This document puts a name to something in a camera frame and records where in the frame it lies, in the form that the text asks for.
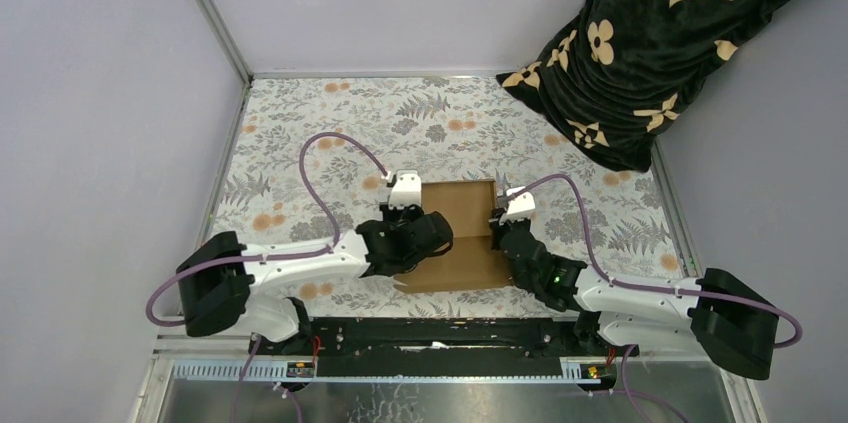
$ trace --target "black cloth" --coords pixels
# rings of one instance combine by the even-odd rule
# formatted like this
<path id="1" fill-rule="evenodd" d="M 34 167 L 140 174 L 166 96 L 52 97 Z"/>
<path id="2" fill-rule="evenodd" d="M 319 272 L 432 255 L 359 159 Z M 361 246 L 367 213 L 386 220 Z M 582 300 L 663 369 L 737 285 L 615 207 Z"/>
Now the black cloth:
<path id="1" fill-rule="evenodd" d="M 656 135 L 789 0 L 586 0 L 536 62 L 498 76 L 595 162 L 647 171 Z"/>

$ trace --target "beige flower pattern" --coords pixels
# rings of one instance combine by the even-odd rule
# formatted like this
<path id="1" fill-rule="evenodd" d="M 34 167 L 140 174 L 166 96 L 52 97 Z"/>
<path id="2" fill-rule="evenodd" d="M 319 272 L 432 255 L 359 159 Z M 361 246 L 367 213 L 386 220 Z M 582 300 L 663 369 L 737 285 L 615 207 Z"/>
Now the beige flower pattern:
<path id="1" fill-rule="evenodd" d="M 577 123 L 576 121 L 565 121 L 574 127 L 574 141 L 578 145 L 583 146 L 587 150 L 593 148 L 595 144 L 609 148 L 607 137 L 604 135 L 604 132 L 601 131 L 601 124 L 599 122 L 592 123 L 591 125 L 584 125 L 582 123 Z"/>
<path id="2" fill-rule="evenodd" d="M 539 73 L 536 70 L 541 64 L 541 61 L 537 61 L 529 65 L 527 68 L 522 68 L 516 71 L 515 73 L 509 75 L 509 78 L 504 80 L 503 87 L 509 88 L 510 86 L 516 86 L 517 84 L 523 81 L 524 83 L 527 83 L 528 85 L 538 90 L 539 83 L 541 83 L 542 80 L 539 79 Z"/>
<path id="3" fill-rule="evenodd" d="M 730 58 L 739 49 L 739 47 L 727 40 L 716 40 L 715 44 L 716 54 L 724 61 L 730 61 Z"/>
<path id="4" fill-rule="evenodd" d="M 604 65 L 611 65 L 615 59 L 615 51 L 610 43 L 614 34 L 612 23 L 609 20 L 592 22 L 589 24 L 588 34 L 589 43 L 592 45 L 592 59 Z"/>
<path id="5" fill-rule="evenodd" d="M 572 30 L 571 34 L 565 37 L 559 45 L 551 51 L 551 58 L 548 60 L 548 67 L 554 66 L 554 63 L 559 61 L 562 71 L 568 71 L 568 47 L 571 42 L 577 38 L 577 30 Z"/>
<path id="6" fill-rule="evenodd" d="M 350 135 L 387 168 L 412 168 L 425 181 L 486 179 L 499 191 L 554 172 L 577 182 L 604 268 L 668 278 L 677 255 L 651 173 L 609 172 L 573 144 L 564 144 L 541 115 L 515 101 L 494 78 L 256 79 L 210 234 L 233 230 L 239 241 L 278 244 L 322 238 L 332 231 L 297 172 L 303 142 L 320 131 Z M 581 143 L 606 145 L 600 125 L 578 125 Z M 568 138 L 572 139 L 570 128 Z M 388 190 L 352 145 L 315 143 L 307 171 L 343 230 L 379 217 Z M 579 214 L 570 192 L 551 183 L 534 190 L 533 234 L 552 253 L 587 261 Z M 405 294 L 391 278 L 316 280 L 281 288 L 304 300 L 312 316 L 546 317 L 552 314 L 514 287 Z"/>
<path id="7" fill-rule="evenodd" d="M 633 111 L 633 115 L 635 116 L 650 116 L 651 121 L 648 123 L 647 131 L 650 133 L 651 131 L 659 128 L 665 122 L 666 118 L 669 120 L 676 120 L 679 116 L 678 113 L 675 113 L 672 110 L 674 105 L 677 103 L 678 94 L 675 93 L 671 98 L 665 100 L 663 102 L 663 106 L 659 110 L 635 110 Z"/>

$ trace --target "cardboard flap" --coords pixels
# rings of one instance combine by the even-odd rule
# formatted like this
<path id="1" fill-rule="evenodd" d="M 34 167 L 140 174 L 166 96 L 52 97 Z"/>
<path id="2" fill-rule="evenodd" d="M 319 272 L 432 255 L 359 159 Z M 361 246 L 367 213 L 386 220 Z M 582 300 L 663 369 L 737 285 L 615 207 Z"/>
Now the cardboard flap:
<path id="1" fill-rule="evenodd" d="M 401 283 L 395 288 L 431 293 L 510 286 L 506 259 L 491 249 L 488 220 L 495 208 L 495 182 L 425 183 L 421 191 L 424 211 L 438 211 L 451 225 L 453 248 L 444 256 L 427 258 L 409 273 L 395 275 Z"/>

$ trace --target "floral patterned surface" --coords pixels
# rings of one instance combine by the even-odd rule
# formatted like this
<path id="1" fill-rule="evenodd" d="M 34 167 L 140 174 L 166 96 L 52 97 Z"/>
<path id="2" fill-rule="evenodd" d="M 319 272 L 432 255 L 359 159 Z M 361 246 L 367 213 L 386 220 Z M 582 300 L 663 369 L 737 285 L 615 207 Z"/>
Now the floral patterned surface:
<path id="1" fill-rule="evenodd" d="M 425 182 L 493 179 L 498 190 L 554 172 L 572 175 L 586 199 L 601 264 L 643 276 L 680 274 L 653 177 L 613 173 L 583 156 L 543 117 L 488 78 L 288 79 L 254 82 L 212 234 L 288 243 L 331 234 L 297 171 L 302 143 L 321 131 L 350 135 L 391 169 Z M 310 180 L 342 229 L 379 218 L 379 172 L 340 139 L 307 157 Z M 574 197 L 564 183 L 534 191 L 533 233 L 555 253 L 587 259 Z M 404 294 L 390 278 L 289 287 L 312 316 L 531 317 L 552 314 L 516 288 Z"/>

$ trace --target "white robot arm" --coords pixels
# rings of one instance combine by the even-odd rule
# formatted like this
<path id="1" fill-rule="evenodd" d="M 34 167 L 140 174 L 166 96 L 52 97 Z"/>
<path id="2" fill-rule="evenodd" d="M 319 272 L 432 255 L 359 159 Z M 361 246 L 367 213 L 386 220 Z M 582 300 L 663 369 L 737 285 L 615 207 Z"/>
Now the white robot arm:
<path id="1" fill-rule="evenodd" d="M 221 265 L 180 280 L 180 298 L 189 336 L 208 336 L 227 328 L 261 334 L 281 342 L 308 324 L 304 310 L 282 299 L 283 286 L 331 278 L 391 276 L 412 271 L 424 258 L 443 254 L 453 232 L 437 212 L 421 209 L 421 179 L 415 171 L 389 175 L 391 194 L 380 205 L 383 220 L 370 220 L 333 238 L 282 244 L 243 245 L 235 232 L 215 235 L 177 268 L 177 273 L 229 257 L 258 257 Z M 303 254 L 315 256 L 303 257 Z"/>
<path id="2" fill-rule="evenodd" d="M 523 189 L 508 190 L 507 197 Z M 581 339 L 618 348 L 639 345 L 643 352 L 706 354 L 735 374 L 768 377 L 777 316 L 743 304 L 693 296 L 721 293 L 771 306 L 754 290 L 716 269 L 708 269 L 703 278 L 601 274 L 596 266 L 548 252 L 530 233 L 534 209 L 533 196 L 523 192 L 506 208 L 495 210 L 489 220 L 494 246 L 509 261 L 517 287 L 552 309 L 579 313 Z M 654 291 L 625 288 L 616 282 Z"/>

